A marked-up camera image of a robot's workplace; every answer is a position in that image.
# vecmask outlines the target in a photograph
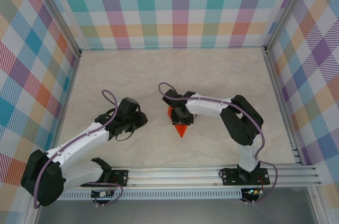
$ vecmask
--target black mounting plate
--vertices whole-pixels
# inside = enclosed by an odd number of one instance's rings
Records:
[[[259,168],[256,172],[256,176],[247,182],[243,181],[239,175],[239,170],[237,168],[223,168],[220,170],[219,175],[222,178],[222,184],[227,185],[262,185],[262,182],[258,177],[263,181],[263,185],[270,184],[269,174],[266,168]]]
[[[122,187],[127,186],[128,181],[128,170],[111,170],[111,177],[107,183],[117,183]],[[92,185],[92,184],[83,184],[81,187],[109,187],[109,185]]]

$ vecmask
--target plaid fabric backdrop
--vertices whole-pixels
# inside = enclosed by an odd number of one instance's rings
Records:
[[[339,0],[301,0],[272,59],[303,154],[339,217]]]
[[[42,0],[0,0],[1,224],[26,211],[21,176],[30,153],[50,146],[75,60]]]
[[[75,38],[91,49],[262,46],[286,4],[284,0],[55,1]]]

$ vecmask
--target orange object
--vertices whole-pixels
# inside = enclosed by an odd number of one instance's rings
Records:
[[[171,111],[172,111],[173,108],[171,107],[168,107],[168,111],[167,111],[167,114],[169,116],[169,118],[172,118],[171,117]],[[186,132],[186,129],[188,127],[188,125],[182,125],[182,124],[178,124],[178,125],[175,125],[174,126],[176,128],[176,130],[178,131],[180,137],[182,138]]]

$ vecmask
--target white arm segment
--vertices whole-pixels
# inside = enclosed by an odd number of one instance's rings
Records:
[[[200,94],[194,94],[191,97],[210,98],[210,97],[201,96]],[[211,98],[211,99],[231,102],[230,98],[225,98],[225,99]],[[228,107],[228,105],[225,103],[221,104],[221,103],[216,103],[216,102],[211,102],[211,101],[188,100],[186,103],[186,107],[191,114],[204,114],[204,115],[208,115],[209,117],[215,117],[215,118],[221,119],[220,114],[223,109]],[[251,172],[254,170],[254,168],[258,164],[258,161],[254,158],[254,155],[256,151],[259,149],[260,145],[261,145],[260,136],[257,136],[254,139],[253,144],[251,146],[242,146],[238,144],[239,166],[242,169],[248,172]]]
[[[64,191],[77,187],[84,183],[95,182],[102,175],[102,168],[95,162],[88,162],[82,165],[76,165],[63,172]]]
[[[97,129],[102,126],[98,122],[93,122],[86,130],[81,132],[79,135],[74,138],[82,135],[83,133],[88,133],[91,130]],[[102,128],[101,130],[89,135],[83,136],[78,141],[71,144],[69,147],[65,149],[65,151],[59,153],[59,156],[55,157],[53,162],[60,162],[60,168],[62,173],[75,161],[77,161],[80,157],[84,156],[87,152],[92,150],[93,148],[107,142],[109,139],[109,132]],[[51,149],[47,152],[47,157],[52,157],[55,153],[59,151],[61,147],[63,147],[68,142],[58,146],[54,149]]]

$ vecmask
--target beige surface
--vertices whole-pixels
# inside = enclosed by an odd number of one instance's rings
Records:
[[[294,162],[260,49],[84,52],[59,143],[112,108],[101,96],[101,90],[108,89],[118,101],[126,96],[137,100],[148,123],[127,141],[112,139],[93,149],[81,162],[100,157],[112,166],[237,164],[237,143],[221,119],[200,115],[180,138],[157,90],[161,81],[169,82],[181,94],[194,91],[217,98],[245,96],[264,119],[266,146],[259,157],[273,163]]]

